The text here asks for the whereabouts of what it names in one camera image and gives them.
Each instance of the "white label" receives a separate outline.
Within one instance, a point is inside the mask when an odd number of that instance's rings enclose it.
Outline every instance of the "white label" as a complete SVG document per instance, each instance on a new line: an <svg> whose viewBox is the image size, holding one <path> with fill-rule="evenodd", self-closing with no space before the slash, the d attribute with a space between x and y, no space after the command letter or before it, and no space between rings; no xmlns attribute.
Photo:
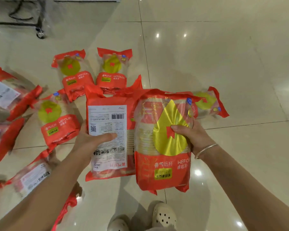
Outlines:
<svg viewBox="0 0 289 231"><path fill-rule="evenodd" d="M50 172L47 170L46 163L42 163L24 175L20 181L24 186L24 190L26 190L27 194L29 194L49 175Z"/></svg>
<svg viewBox="0 0 289 231"><path fill-rule="evenodd" d="M88 106L89 134L92 136L105 133L117 133L118 137L102 143L91 157L93 171L119 169L127 167L127 106L103 105Z"/></svg>
<svg viewBox="0 0 289 231"><path fill-rule="evenodd" d="M0 82L0 107L6 109L20 93Z"/></svg>

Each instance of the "left hand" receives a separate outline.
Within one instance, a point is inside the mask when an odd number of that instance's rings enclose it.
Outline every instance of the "left hand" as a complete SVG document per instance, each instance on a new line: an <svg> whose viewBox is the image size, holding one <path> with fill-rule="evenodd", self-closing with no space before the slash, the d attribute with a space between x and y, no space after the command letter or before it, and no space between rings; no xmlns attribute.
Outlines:
<svg viewBox="0 0 289 231"><path fill-rule="evenodd" d="M107 133L99 136L88 134L87 121L84 120L80 132L76 137L74 147L71 153L77 152L77 157L83 158L85 167L90 163L91 155L96 148L104 142L109 142L117 137L116 133Z"/></svg>

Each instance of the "blue sticker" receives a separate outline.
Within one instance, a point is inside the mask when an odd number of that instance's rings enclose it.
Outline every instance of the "blue sticker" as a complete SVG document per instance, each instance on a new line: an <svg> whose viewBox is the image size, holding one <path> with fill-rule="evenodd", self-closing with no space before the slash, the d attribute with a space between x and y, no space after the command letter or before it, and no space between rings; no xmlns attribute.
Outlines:
<svg viewBox="0 0 289 231"><path fill-rule="evenodd" d="M192 99L191 98L187 98L186 101L189 105L192 105Z"/></svg>

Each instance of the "person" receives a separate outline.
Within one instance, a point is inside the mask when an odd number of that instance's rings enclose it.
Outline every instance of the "person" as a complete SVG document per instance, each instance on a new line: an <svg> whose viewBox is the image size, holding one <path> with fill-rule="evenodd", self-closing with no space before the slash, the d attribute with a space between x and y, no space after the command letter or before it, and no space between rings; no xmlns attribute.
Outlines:
<svg viewBox="0 0 289 231"><path fill-rule="evenodd" d="M217 145L199 122L194 120L192 129L175 125L171 127L174 132L190 140L195 155L201 152L199 159L213 172L249 231L289 231L289 207ZM99 144L111 141L116 136L110 133L90 136L84 122L69 155L0 220L0 231L50 230L79 175L90 163L91 153ZM174 211L167 204L159 203L153 210L151 231L174 230L177 228L176 222ZM108 231L129 229L123 220L115 219L109 224Z"/></svg>

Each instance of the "hand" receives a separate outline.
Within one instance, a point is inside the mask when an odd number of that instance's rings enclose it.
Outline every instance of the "hand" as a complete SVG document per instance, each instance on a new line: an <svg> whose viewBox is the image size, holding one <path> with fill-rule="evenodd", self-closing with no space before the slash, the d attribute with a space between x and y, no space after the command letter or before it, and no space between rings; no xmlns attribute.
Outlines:
<svg viewBox="0 0 289 231"><path fill-rule="evenodd" d="M101 143L109 142L116 137L116 133L107 133L99 136L89 135L87 130L87 121L84 120L71 153L74 154L76 152L77 157L82 157L86 167L90 163L91 155L96 148Z"/></svg>
<svg viewBox="0 0 289 231"><path fill-rule="evenodd" d="M215 144L216 142L206 133L201 124L193 120L193 128L188 128L181 125L172 125L171 128L177 134L187 137L192 143L192 152L197 155L198 152L203 150L205 147Z"/></svg>

